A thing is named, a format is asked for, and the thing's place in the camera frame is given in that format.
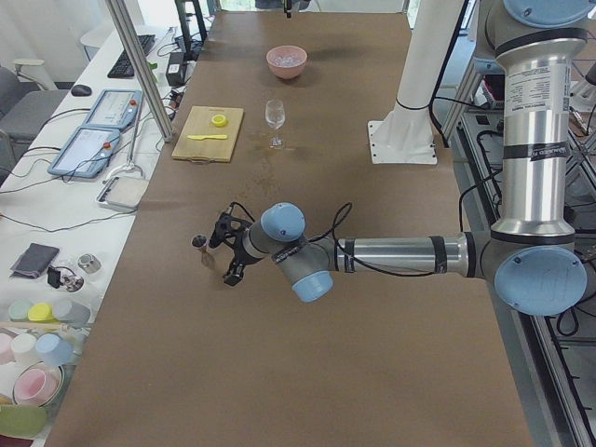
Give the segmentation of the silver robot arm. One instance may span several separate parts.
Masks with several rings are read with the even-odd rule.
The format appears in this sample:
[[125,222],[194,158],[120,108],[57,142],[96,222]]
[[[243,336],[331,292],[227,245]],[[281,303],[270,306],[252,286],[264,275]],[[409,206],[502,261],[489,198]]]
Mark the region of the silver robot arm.
[[305,217],[282,202],[258,219],[223,212],[200,249],[229,247],[228,285],[270,258],[306,302],[332,287],[332,271],[369,269],[403,278],[457,273],[490,283],[512,308],[550,316],[576,305],[588,285],[563,217],[569,156],[570,66],[587,41],[590,1],[484,1],[478,47],[505,73],[502,209],[487,232],[455,237],[305,235]]

